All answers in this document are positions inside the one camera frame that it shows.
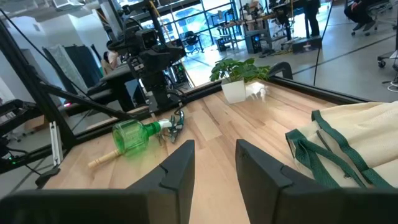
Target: white cord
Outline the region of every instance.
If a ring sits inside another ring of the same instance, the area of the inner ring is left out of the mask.
[[[394,85],[389,86],[389,87],[387,87],[387,90],[391,91],[391,92],[394,92],[394,93],[398,93],[398,88],[397,88],[397,90],[391,90],[391,87],[397,87],[397,86],[394,86]]]
[[[398,87],[398,82],[392,81],[392,82],[390,82],[390,84],[391,84],[392,86]]]

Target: person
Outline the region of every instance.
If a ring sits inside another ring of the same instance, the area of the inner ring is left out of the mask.
[[[320,34],[319,24],[317,21],[318,9],[321,7],[319,0],[309,0],[307,5],[304,7],[304,14],[310,22],[311,36],[315,37]]]
[[[354,3],[344,10],[344,14],[346,14],[346,16],[353,22],[357,23],[356,27],[353,29],[354,31],[359,30],[363,26],[365,26],[363,31],[367,31],[376,23],[376,21],[374,21],[366,12],[366,8],[376,2],[378,1],[355,0]]]
[[[104,75],[108,75],[113,71],[112,66],[109,64],[108,58],[109,52],[104,52],[103,59],[101,60],[101,66],[104,71]]]
[[[108,41],[106,43],[106,46],[109,46],[110,44],[112,44],[112,40]],[[108,52],[108,63],[112,66],[112,69],[115,69],[117,66],[121,64],[119,54],[116,51],[110,50]]]

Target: black panel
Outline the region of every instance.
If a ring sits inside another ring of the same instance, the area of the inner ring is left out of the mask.
[[[0,223],[188,223],[194,148],[194,142],[187,141],[126,190],[28,190],[9,195],[0,201]]]
[[[64,47],[88,88],[95,86],[102,78],[93,54],[86,46]]]
[[[251,224],[398,223],[397,189],[328,189],[245,140],[236,170]]]

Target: wooden stick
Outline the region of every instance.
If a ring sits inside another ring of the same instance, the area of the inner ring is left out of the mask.
[[[101,164],[104,164],[104,163],[106,163],[106,162],[109,162],[109,161],[111,161],[111,160],[113,160],[113,159],[119,157],[120,155],[121,155],[120,152],[119,152],[118,150],[115,150],[115,151],[110,152],[110,153],[108,153],[107,155],[105,155],[105,156],[103,156],[103,157],[101,157],[101,158],[99,158],[99,159],[96,159],[96,160],[94,160],[93,162],[89,163],[89,164],[88,164],[88,167],[89,167],[90,169],[93,169],[93,168],[95,168],[95,167],[98,167],[98,166],[101,165]]]

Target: workbench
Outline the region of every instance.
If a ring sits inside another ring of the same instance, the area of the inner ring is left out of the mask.
[[[190,223],[249,223],[235,170],[235,142],[245,139],[295,168],[285,133],[311,122],[311,111],[327,101],[267,82],[246,85],[248,99],[229,105],[222,91],[184,107],[185,126],[175,144],[151,137],[136,157],[120,157],[95,170],[87,163],[113,150],[112,135],[74,147],[45,189],[125,189],[187,139],[195,140],[195,187]],[[156,119],[170,118],[169,111]]]

